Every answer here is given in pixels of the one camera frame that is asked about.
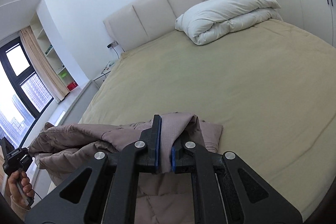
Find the left human hand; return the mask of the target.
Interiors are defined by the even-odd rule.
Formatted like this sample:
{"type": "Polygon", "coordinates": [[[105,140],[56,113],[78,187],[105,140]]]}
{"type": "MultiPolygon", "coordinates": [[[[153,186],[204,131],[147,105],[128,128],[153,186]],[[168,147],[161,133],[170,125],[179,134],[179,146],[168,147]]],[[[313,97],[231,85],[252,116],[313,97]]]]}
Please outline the left human hand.
{"type": "Polygon", "coordinates": [[[13,201],[20,207],[29,210],[30,206],[26,205],[25,199],[21,195],[21,192],[24,193],[25,196],[31,198],[34,198],[35,192],[25,171],[17,170],[13,172],[8,178],[7,182],[13,201]]]}

